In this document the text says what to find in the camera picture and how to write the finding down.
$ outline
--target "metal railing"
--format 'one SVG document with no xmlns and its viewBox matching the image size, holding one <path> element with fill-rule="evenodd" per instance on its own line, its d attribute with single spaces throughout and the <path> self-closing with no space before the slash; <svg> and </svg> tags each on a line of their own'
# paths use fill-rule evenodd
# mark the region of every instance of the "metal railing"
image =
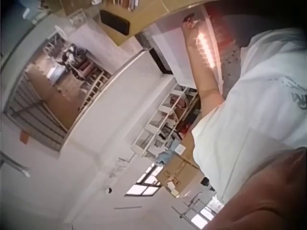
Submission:
<svg viewBox="0 0 307 230">
<path fill-rule="evenodd" d="M 67 135 L 23 73 L 4 111 L 29 136 L 59 151 Z"/>
<path fill-rule="evenodd" d="M 28 171 L 29 168 L 24 167 L 23 165 L 17 163 L 12 158 L 10 158 L 9 156 L 5 155 L 2 151 L 0 151 L 0 169 L 4 163 L 16 169 L 17 171 L 21 172 L 24 176 L 30 177 L 30 173 Z"/>
</svg>

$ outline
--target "light fixture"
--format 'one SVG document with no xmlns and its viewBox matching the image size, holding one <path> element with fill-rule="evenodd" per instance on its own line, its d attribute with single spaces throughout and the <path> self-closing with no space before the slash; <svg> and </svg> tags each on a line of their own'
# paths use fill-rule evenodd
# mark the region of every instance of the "light fixture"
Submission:
<svg viewBox="0 0 307 230">
<path fill-rule="evenodd" d="M 203 33 L 199 33 L 197 36 L 198 44 L 200 45 L 199 49 L 203 56 L 206 57 L 208 60 L 209 66 L 211 68 L 215 67 L 213 55 L 211 53 L 210 47 L 208 45 L 207 39 L 205 38 L 205 35 Z"/>
</svg>

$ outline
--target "skin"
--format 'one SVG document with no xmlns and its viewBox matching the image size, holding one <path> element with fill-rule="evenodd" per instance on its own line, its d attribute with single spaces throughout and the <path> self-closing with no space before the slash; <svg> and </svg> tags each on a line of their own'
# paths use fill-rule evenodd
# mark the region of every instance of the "skin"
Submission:
<svg viewBox="0 0 307 230">
<path fill-rule="evenodd" d="M 202 116 L 224 102 L 211 69 L 196 45 L 203 22 L 184 19 L 182 31 L 193 78 L 201 99 Z M 205 230 L 295 229 L 306 210 L 306 148 L 288 150 L 259 170 L 209 222 Z"/>
<path fill-rule="evenodd" d="M 224 102 L 219 92 L 214 73 L 203 60 L 196 45 L 196 38 L 205 22 L 192 19 L 192 15 L 185 18 L 182 24 L 182 32 L 186 42 L 193 78 L 201 100 L 201 113 L 206 116 L 211 110 Z"/>
</svg>

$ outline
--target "hand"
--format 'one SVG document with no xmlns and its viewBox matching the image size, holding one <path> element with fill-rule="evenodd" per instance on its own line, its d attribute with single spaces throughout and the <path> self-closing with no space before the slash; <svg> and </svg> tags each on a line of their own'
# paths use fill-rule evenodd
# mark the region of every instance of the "hand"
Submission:
<svg viewBox="0 0 307 230">
<path fill-rule="evenodd" d="M 200 20 L 193 20 L 194 14 L 189 14 L 184 18 L 182 24 L 182 32 L 185 38 L 186 47 L 196 48 L 197 45 L 197 36 L 199 34 L 200 28 L 203 26 L 205 22 Z"/>
</svg>

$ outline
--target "white shirt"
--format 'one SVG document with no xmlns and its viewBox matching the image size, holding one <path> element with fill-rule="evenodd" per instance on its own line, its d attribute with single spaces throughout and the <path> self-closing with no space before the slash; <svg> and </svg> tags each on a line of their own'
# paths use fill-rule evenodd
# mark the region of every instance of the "white shirt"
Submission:
<svg viewBox="0 0 307 230">
<path fill-rule="evenodd" d="M 251 39 L 226 101 L 192 133 L 194 159 L 227 202 L 257 167 L 284 149 L 307 146 L 307 53 L 299 30 Z"/>
</svg>

